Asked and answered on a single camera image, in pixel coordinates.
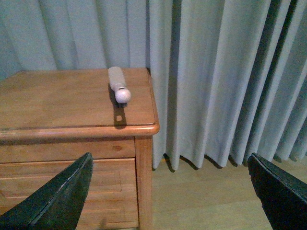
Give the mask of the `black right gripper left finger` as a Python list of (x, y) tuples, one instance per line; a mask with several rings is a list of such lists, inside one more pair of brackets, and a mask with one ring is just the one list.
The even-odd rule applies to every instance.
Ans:
[(88, 196), (93, 157), (86, 153), (0, 217), (2, 230), (74, 230)]

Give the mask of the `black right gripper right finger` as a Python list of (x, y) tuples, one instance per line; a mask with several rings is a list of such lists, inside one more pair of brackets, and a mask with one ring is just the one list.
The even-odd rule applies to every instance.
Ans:
[(307, 184), (252, 153), (248, 170), (257, 197), (274, 230), (307, 228)]

